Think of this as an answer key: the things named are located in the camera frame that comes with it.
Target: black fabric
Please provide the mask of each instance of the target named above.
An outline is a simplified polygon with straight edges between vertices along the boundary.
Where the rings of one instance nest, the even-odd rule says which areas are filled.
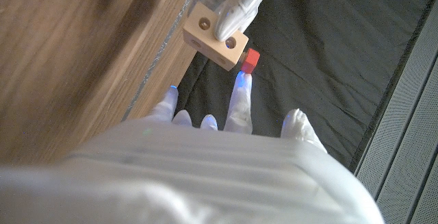
[[[428,0],[263,0],[245,31],[261,57],[253,72],[253,133],[279,136],[294,108],[327,151],[349,167]],[[177,111],[220,129],[239,67],[226,72],[196,54]]]
[[[417,44],[418,36],[420,35],[420,32],[422,32],[423,27],[428,19],[428,16],[435,4],[436,0],[429,0],[426,9],[423,11],[422,17],[418,21],[417,27],[415,28],[415,31],[413,32],[413,35],[411,39],[408,42],[408,45],[406,49],[403,52],[403,55],[398,63],[398,66],[396,70],[394,71],[394,74],[392,75],[391,80],[389,81],[388,86],[386,87],[386,91],[383,94],[383,97],[381,99],[381,102],[379,103],[374,116],[372,117],[372,120],[370,124],[368,125],[368,128],[365,132],[365,134],[362,137],[362,141],[359,143],[359,146],[356,150],[356,153],[352,159],[352,162],[350,164],[350,170],[354,171],[355,173],[358,173],[358,170],[361,166],[361,159],[363,156],[365,156],[366,151],[368,150],[369,144],[372,142],[372,139],[377,132],[377,128],[380,125],[380,122],[383,118],[383,115],[385,113],[385,110],[387,109],[387,106],[389,105],[389,101],[392,98],[392,95],[394,93],[394,90],[396,89],[396,86],[398,85],[398,81],[402,75],[402,72],[404,70],[404,67],[406,66],[406,63],[411,56],[411,52],[414,48],[414,46]]]

